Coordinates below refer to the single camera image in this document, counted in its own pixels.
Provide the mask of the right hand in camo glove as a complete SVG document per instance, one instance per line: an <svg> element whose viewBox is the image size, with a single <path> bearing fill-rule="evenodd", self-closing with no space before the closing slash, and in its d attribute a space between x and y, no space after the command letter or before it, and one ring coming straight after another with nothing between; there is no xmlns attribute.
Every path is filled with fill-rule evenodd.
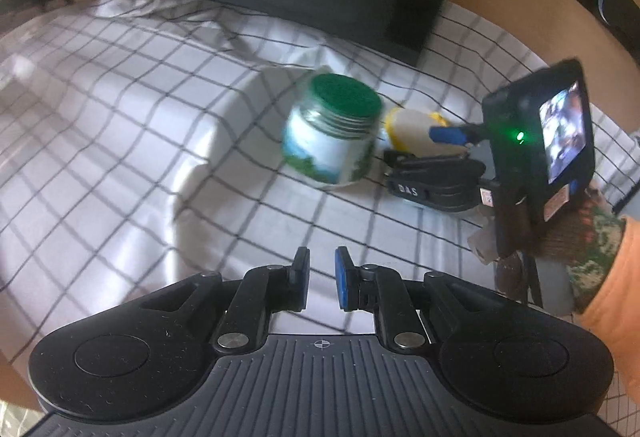
<svg viewBox="0 0 640 437"><path fill-rule="evenodd" d="M583 313L611 271L626 230L626 220L588 188L582 201L561 212L533 248L535 257L566 267L574 310Z"/></svg>

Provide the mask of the orange sleeve forearm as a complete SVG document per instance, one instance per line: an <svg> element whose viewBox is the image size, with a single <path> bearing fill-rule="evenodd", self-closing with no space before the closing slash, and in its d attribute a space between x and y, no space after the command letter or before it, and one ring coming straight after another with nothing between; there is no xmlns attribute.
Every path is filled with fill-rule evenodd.
<svg viewBox="0 0 640 437"><path fill-rule="evenodd" d="M626 228L612 269L580 316L583 327L608 347L626 393L639 404L640 299L639 221L626 217Z"/></svg>

